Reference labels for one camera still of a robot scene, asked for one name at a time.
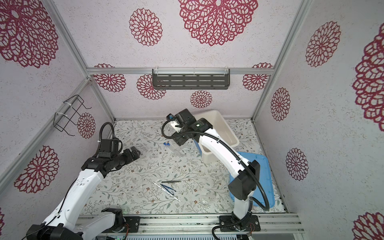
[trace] red mandala pattern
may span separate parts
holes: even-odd
[[[133,37],[144,46],[153,46],[163,35],[161,23],[156,15],[147,9],[137,9],[129,20]]]
[[[77,121],[77,129],[83,138],[90,138],[95,133],[95,119],[89,113],[83,113]]]
[[[0,236],[1,236],[1,230],[3,230],[3,226],[4,226],[4,214],[1,212],[1,208],[0,208]]]
[[[364,110],[364,118],[378,123],[384,131],[384,23],[379,34],[365,46],[355,71],[357,80],[352,85],[357,95],[355,103]]]
[[[55,179],[58,168],[59,159],[55,151],[49,146],[43,146],[13,185],[21,192],[37,193]]]
[[[257,0],[179,0],[180,17],[191,37],[201,44],[233,41],[252,21]]]
[[[199,90],[192,93],[190,101],[196,108],[205,108],[212,103],[212,95],[207,91]]]
[[[291,177],[303,180],[308,174],[308,161],[304,153],[297,148],[292,148],[285,159],[285,165]]]
[[[146,74],[140,76],[136,83],[139,93],[144,97],[152,100],[162,98],[166,94],[166,90],[156,90],[152,85],[152,75]]]
[[[23,67],[49,65],[58,35],[39,0],[0,1],[0,52]]]
[[[384,216],[381,213],[371,214],[366,212],[364,215],[359,215],[358,219],[353,223],[354,240],[384,239]]]
[[[305,57],[308,65],[317,67],[327,62],[337,49],[340,34],[340,26],[333,21],[327,22],[317,29],[306,50]]]
[[[291,107],[291,100],[287,89],[279,88],[273,94],[271,101],[271,113],[276,121],[283,120]]]
[[[270,63],[259,63],[254,65],[253,68],[272,68]],[[268,80],[267,74],[246,74],[243,77],[243,85],[246,89],[257,91],[263,89]]]
[[[109,64],[98,64],[96,68],[114,68]],[[110,92],[120,92],[125,88],[125,78],[123,74],[95,74],[93,75],[97,84]]]

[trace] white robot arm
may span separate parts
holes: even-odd
[[[83,225],[75,226],[85,203],[105,176],[110,171],[119,170],[138,159],[141,154],[135,147],[125,149],[121,153],[122,144],[118,149],[121,141],[114,137],[112,123],[104,123],[100,133],[108,124],[112,128],[112,139],[99,139],[97,152],[83,164],[82,171],[63,200],[42,224],[34,224],[29,228],[26,234],[27,240],[92,240],[107,229],[122,228],[124,225],[122,210],[113,208],[106,208]]]
[[[169,122],[176,130],[171,136],[167,136],[164,133],[164,127]],[[215,154],[228,169],[234,178],[228,185],[228,189],[235,197],[235,206],[231,219],[233,225],[230,226],[233,227],[234,230],[244,230],[248,225],[251,216],[252,201],[255,201],[265,211],[269,211],[268,199],[258,181],[260,173],[259,163],[257,161],[250,162],[234,151],[220,138],[217,131],[206,119],[196,120],[187,109],[184,109],[175,116],[169,114],[167,121],[162,126],[161,132],[165,138],[173,139],[179,146],[183,145],[190,138],[193,138]],[[259,188],[264,198],[265,206],[252,197],[256,187]]]

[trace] small bottle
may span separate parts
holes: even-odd
[[[167,148],[169,148],[174,154],[176,154],[177,156],[184,156],[180,151],[184,148],[183,145],[179,146],[177,145],[176,143],[169,143],[168,142],[165,142],[164,143],[164,146],[166,146]]]

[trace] blue plastic tray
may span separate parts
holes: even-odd
[[[241,156],[248,159],[250,162],[252,162],[253,160],[256,160],[260,164],[259,182],[266,193],[266,197],[268,198],[268,201],[269,201],[269,207],[273,208],[273,206],[275,205],[275,195],[273,193],[271,170],[269,168],[268,159],[263,155],[255,154],[255,153],[248,153],[248,152],[238,152],[238,153]],[[233,177],[230,175],[229,182],[232,182],[232,180],[233,180]],[[232,200],[235,201],[235,197],[231,193],[230,195]],[[261,202],[263,205],[265,205],[263,196],[260,193],[259,188],[256,188],[255,193],[253,194],[253,197],[259,200],[259,202]]]

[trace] table surface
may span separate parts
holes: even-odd
[[[262,154],[250,119],[227,119],[240,140],[237,151]],[[233,201],[229,196],[229,172],[217,161],[205,164],[193,141],[184,144],[180,157],[164,146],[161,136],[163,120],[117,121],[115,136],[123,142],[123,149],[135,146],[141,151],[138,160],[111,172],[97,186],[82,215],[97,215],[106,207],[123,209],[124,214],[206,214],[231,213]],[[176,190],[172,198],[156,183],[180,180],[165,185]],[[273,189],[275,205],[269,213],[285,212],[283,201]],[[263,213],[259,207],[253,212]]]

